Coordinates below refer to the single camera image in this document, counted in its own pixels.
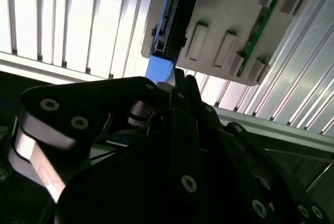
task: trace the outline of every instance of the black mechanical part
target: black mechanical part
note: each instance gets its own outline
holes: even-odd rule
[[[193,76],[177,69],[174,78],[170,92],[135,77],[23,94],[12,147],[53,196],[55,223],[329,223],[253,135],[221,125]],[[58,108],[42,108],[46,98]],[[91,165],[92,145],[134,135],[109,141],[117,152]]]

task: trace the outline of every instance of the green circuit board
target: green circuit board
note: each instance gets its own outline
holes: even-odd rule
[[[277,1],[278,0],[272,0],[268,7],[265,6],[262,7],[259,16],[257,17],[257,20],[249,34],[246,44],[242,49],[242,51],[240,52],[240,56],[244,58],[244,60],[241,64],[237,76],[241,76],[241,73],[244,70],[249,58],[251,57],[250,55],[252,54],[252,51],[254,50],[257,41],[261,37],[261,34],[277,4]]]

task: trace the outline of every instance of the silver screw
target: silver screw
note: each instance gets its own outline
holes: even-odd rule
[[[212,112],[212,111],[213,111],[212,107],[210,107],[209,105],[206,105],[205,108],[206,108],[209,112]]]
[[[84,117],[75,116],[71,119],[71,125],[78,130],[84,130],[88,127],[88,121]]]
[[[308,218],[308,217],[309,217],[309,213],[308,213],[308,211],[306,210],[305,207],[303,207],[302,205],[299,205],[299,206],[298,206],[298,209],[299,209],[299,211],[302,213],[302,215],[303,215],[305,218]]]
[[[47,111],[55,111],[59,108],[59,103],[53,99],[41,100],[41,108]]]
[[[317,208],[316,206],[312,206],[312,211],[315,213],[315,215],[319,218],[319,219],[323,219],[323,213],[319,210],[319,208]]]
[[[188,192],[190,193],[196,192],[197,184],[193,177],[191,177],[190,175],[184,175],[182,176],[181,182],[184,189],[186,189]]]
[[[264,205],[259,202],[257,199],[254,199],[252,201],[252,206],[255,210],[255,212],[260,215],[262,218],[265,218],[267,216],[267,210],[266,208],[264,207]]]
[[[235,130],[237,130],[239,133],[242,132],[242,128],[239,127],[238,125],[235,125],[234,128],[235,128]]]
[[[145,86],[150,90],[154,89],[154,87],[151,84],[146,84]]]

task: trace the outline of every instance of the aluminum profile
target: aluminum profile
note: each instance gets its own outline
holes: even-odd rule
[[[0,70],[54,84],[144,76],[151,0],[0,0]],[[334,0],[309,0],[259,86],[193,70],[202,99],[334,137]]]

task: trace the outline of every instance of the corrugated wall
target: corrugated wall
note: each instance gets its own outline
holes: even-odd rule
[[[82,80],[142,76],[149,5],[150,0],[0,0],[0,70],[33,77],[10,66],[15,63]],[[186,72],[195,74],[208,104],[334,137],[333,30],[334,0],[309,0],[260,86]],[[56,82],[47,75],[36,79]]]

